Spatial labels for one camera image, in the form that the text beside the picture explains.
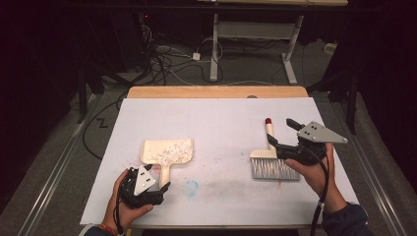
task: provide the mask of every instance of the white dustpan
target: white dustpan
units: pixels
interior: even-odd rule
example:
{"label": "white dustpan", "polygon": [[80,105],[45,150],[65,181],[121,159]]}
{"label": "white dustpan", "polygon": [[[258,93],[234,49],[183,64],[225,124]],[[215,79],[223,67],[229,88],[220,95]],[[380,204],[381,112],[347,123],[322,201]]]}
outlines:
{"label": "white dustpan", "polygon": [[162,140],[144,141],[141,161],[160,165],[159,189],[169,182],[169,171],[173,164],[186,164],[193,157],[193,141]]}

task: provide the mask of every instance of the floor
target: floor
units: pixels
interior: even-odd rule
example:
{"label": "floor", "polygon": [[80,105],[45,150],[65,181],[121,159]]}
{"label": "floor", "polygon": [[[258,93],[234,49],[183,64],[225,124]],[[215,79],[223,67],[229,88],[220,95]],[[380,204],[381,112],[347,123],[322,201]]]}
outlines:
{"label": "floor", "polygon": [[[208,50],[201,48],[201,62],[192,62],[195,49],[181,44],[160,45],[152,72],[138,80],[144,86],[288,86],[280,53],[285,41],[224,41],[219,60],[220,80],[209,78]],[[299,86],[319,82],[330,55],[325,43],[296,45],[291,64]],[[119,75],[133,80],[139,73],[132,69]],[[77,235],[89,191],[105,152],[118,114],[118,100],[127,89],[109,78],[102,79],[104,94],[89,93],[89,113],[78,124],[78,98],[72,111],[58,124],[33,162],[15,196],[0,216],[0,235]],[[382,143],[378,131],[367,116],[366,105],[358,98],[356,127],[352,137],[344,124],[345,104],[328,102],[326,93],[312,93],[325,124],[353,144],[336,146],[349,180],[361,205],[369,214],[369,227],[376,235],[411,235],[417,232],[417,198],[400,169]],[[140,235],[135,229],[132,235]],[[308,229],[298,230],[308,235]],[[326,235],[319,229],[316,235]]]}

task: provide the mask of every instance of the gray floor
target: gray floor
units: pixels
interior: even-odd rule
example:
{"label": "gray floor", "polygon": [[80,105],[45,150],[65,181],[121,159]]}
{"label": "gray floor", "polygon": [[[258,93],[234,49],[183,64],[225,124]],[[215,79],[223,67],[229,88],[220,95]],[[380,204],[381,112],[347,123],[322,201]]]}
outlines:
{"label": "gray floor", "polygon": [[[326,70],[330,56],[323,53],[325,44],[321,41],[306,47],[297,45],[291,64],[300,86],[318,82]],[[254,49],[225,45],[220,59],[223,80],[218,85],[236,86],[287,86],[288,82],[279,55],[286,49],[284,42],[272,48]],[[170,53],[191,56],[193,50],[175,45]],[[169,57],[180,63],[187,58]],[[202,66],[205,78],[209,77],[209,63],[194,63]],[[184,67],[172,67],[175,72]],[[121,74],[134,78],[135,73]],[[146,78],[139,82],[150,81]],[[115,105],[97,112],[116,101],[126,91],[108,78],[104,78],[104,95],[93,95],[89,103],[89,114],[83,124],[79,118],[77,98],[73,110],[57,125],[48,141],[33,162],[27,176],[14,197],[0,216],[0,235],[78,235],[81,231],[80,219],[84,211],[89,191],[92,187],[100,160],[89,153],[83,145],[83,130],[92,118],[104,118],[103,124],[92,120],[86,130],[85,141],[90,151],[103,156],[111,131],[117,118]],[[203,81],[200,67],[188,67],[169,74],[168,86],[190,86],[211,84]],[[325,93],[313,93],[325,125],[352,142],[347,146],[336,146],[337,152],[357,193],[361,205],[369,214],[369,227],[376,235],[415,235],[417,232],[417,198],[414,190],[402,175],[384,146],[377,129],[372,123],[361,96],[358,96],[356,130],[351,136],[344,124],[345,104],[329,103]],[[299,230],[300,235],[308,235],[308,229]],[[133,235],[140,235],[134,230]],[[318,230],[316,235],[326,235]]]}

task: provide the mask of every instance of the white desk frame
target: white desk frame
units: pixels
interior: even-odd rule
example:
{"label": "white desk frame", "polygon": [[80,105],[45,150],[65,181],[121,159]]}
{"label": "white desk frame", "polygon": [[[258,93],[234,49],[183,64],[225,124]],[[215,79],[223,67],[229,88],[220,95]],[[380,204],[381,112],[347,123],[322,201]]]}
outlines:
{"label": "white desk frame", "polygon": [[[345,6],[346,0],[218,0],[227,3],[258,3],[258,4],[289,4],[315,6]],[[288,50],[281,54],[282,63],[288,78],[288,83],[292,86],[297,85],[294,70],[291,66],[291,56],[297,42],[298,34],[303,23],[304,16],[298,16],[295,24],[271,24],[271,23],[243,23],[243,22],[220,22],[218,14],[214,14],[213,33],[212,33],[212,56],[210,65],[209,79],[212,82],[218,80],[218,52],[217,41],[219,37],[243,37],[243,38],[265,38],[265,39],[289,39]]]}
{"label": "white desk frame", "polygon": [[244,37],[244,38],[265,38],[265,39],[290,39],[288,50],[281,54],[282,63],[288,78],[288,82],[295,86],[297,79],[291,66],[291,55],[297,42],[298,33],[304,16],[297,18],[296,24],[271,24],[271,23],[241,23],[241,22],[220,22],[218,14],[214,14],[212,33],[212,57],[209,79],[212,82],[218,80],[218,53],[217,41],[219,37]]}

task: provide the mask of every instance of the sleeve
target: sleeve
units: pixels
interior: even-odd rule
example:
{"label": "sleeve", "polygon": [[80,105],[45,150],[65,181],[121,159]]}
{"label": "sleeve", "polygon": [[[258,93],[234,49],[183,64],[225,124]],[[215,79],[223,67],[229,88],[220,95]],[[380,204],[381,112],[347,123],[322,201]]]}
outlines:
{"label": "sleeve", "polygon": [[348,203],[337,212],[323,214],[322,227],[328,236],[373,235],[367,220],[368,215],[361,206]]}
{"label": "sleeve", "polygon": [[96,225],[89,224],[83,231],[81,231],[80,236],[113,236],[111,233],[98,228]]}

